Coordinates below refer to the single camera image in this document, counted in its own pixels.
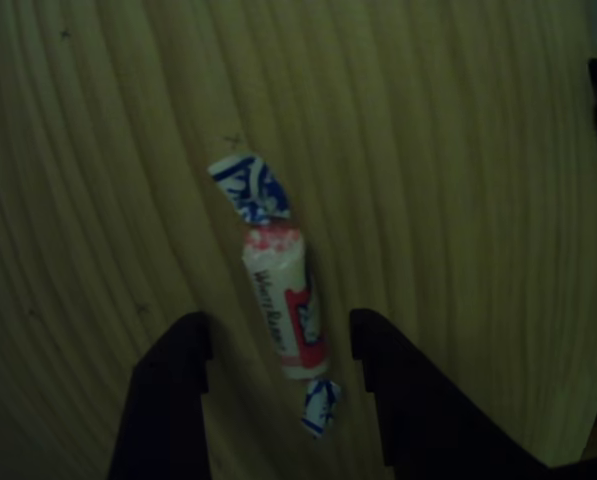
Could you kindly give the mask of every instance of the wooden table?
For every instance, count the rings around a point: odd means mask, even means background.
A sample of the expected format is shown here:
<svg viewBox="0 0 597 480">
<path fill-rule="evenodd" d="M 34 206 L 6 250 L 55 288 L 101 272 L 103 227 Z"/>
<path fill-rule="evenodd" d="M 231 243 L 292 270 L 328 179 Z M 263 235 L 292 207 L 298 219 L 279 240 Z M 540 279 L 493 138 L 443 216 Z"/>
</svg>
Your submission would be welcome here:
<svg viewBox="0 0 597 480">
<path fill-rule="evenodd" d="M 389 478 L 352 307 L 539 459 L 579 458 L 597 410 L 586 3 L 0 0 L 0 475 L 102 478 L 132 365 L 196 309 L 215 479 Z M 206 174 L 248 149 L 310 243 L 345 392 L 317 442 Z"/>
</svg>

